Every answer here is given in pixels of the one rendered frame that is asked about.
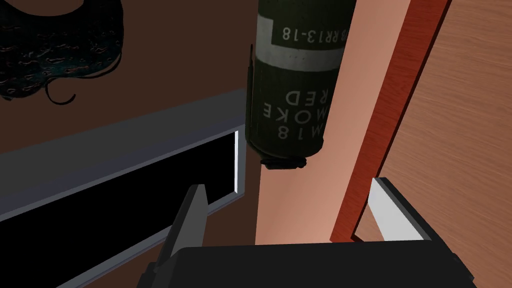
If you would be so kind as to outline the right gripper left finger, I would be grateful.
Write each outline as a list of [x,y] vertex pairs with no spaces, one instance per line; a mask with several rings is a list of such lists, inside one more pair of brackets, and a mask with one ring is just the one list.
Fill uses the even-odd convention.
[[176,214],[159,252],[155,268],[161,267],[179,249],[203,245],[208,217],[208,199],[203,184],[193,184]]

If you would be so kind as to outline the grey framed black appliance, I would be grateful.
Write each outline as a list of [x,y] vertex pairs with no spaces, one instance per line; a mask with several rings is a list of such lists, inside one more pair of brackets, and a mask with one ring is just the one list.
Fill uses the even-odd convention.
[[163,242],[193,184],[244,194],[245,92],[0,154],[0,288],[82,288]]

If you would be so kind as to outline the dark green cylindrical canister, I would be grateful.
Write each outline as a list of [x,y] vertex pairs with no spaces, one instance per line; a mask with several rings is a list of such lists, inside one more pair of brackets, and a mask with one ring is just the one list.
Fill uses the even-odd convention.
[[269,170],[303,168],[324,131],[357,0],[258,0],[245,140]]

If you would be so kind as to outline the black rough bowl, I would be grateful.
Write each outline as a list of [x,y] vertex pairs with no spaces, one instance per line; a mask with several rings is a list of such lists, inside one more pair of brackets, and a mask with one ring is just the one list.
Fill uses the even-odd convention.
[[0,97],[26,98],[57,79],[107,75],[118,67],[123,43],[122,0],[83,0],[55,16],[0,0]]

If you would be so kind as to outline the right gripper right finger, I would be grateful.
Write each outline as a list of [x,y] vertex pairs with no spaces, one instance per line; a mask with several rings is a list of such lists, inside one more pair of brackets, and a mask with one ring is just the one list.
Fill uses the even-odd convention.
[[383,179],[372,179],[367,203],[385,241],[430,240]]

